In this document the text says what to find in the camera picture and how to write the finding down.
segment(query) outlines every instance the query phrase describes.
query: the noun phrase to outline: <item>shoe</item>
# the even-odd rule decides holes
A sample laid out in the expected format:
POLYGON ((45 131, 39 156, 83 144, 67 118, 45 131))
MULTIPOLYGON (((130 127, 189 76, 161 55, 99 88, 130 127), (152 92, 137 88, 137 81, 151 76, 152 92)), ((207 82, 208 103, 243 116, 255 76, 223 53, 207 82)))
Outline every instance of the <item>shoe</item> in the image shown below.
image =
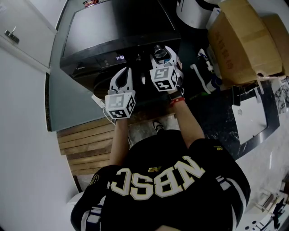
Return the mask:
POLYGON ((163 125, 160 122, 158 122, 157 120, 155 120, 153 122, 153 126, 154 126, 154 129, 156 130, 157 133, 160 131, 164 131, 163 125))

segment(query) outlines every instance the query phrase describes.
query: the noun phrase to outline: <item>red wrist strap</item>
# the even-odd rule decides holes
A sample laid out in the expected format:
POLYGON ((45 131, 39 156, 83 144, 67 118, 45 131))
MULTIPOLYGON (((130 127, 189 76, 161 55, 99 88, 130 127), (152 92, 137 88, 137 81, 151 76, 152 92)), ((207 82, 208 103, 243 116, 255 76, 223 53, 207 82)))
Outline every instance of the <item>red wrist strap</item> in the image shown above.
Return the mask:
POLYGON ((171 101, 170 105, 173 106, 176 102, 185 101, 184 97, 177 98, 171 101))

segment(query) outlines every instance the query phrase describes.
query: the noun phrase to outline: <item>digital display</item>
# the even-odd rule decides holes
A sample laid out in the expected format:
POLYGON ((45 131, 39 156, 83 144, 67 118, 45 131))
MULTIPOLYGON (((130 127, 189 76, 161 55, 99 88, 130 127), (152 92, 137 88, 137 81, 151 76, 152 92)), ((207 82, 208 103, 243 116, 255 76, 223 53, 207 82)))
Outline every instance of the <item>digital display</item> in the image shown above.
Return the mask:
POLYGON ((124 60, 124 59, 125 59, 125 58, 124 58, 123 55, 117 57, 117 60, 124 60))

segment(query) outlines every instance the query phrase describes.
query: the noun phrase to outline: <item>cardboard box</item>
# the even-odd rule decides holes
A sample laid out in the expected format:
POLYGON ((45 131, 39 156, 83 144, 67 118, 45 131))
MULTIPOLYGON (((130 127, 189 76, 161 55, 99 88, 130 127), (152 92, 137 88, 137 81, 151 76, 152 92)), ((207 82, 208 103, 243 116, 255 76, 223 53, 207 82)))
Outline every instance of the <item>cardboard box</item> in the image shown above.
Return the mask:
POLYGON ((289 33, 279 15, 273 14, 262 17, 269 30, 283 63, 283 73, 289 75, 289 33))
POLYGON ((219 3, 222 12, 208 38, 226 85, 243 84, 282 71, 273 39, 247 0, 219 3))

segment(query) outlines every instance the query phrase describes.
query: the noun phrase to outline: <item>black jersey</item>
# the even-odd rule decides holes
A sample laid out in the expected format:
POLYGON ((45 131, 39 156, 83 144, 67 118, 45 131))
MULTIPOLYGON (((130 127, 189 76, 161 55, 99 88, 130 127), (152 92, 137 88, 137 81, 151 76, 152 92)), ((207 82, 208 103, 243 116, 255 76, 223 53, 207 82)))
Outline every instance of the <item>black jersey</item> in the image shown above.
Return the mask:
POLYGON ((99 170, 76 204, 75 230, 234 230, 250 186, 217 140, 186 148, 181 133, 162 132, 133 146, 123 166, 99 170))

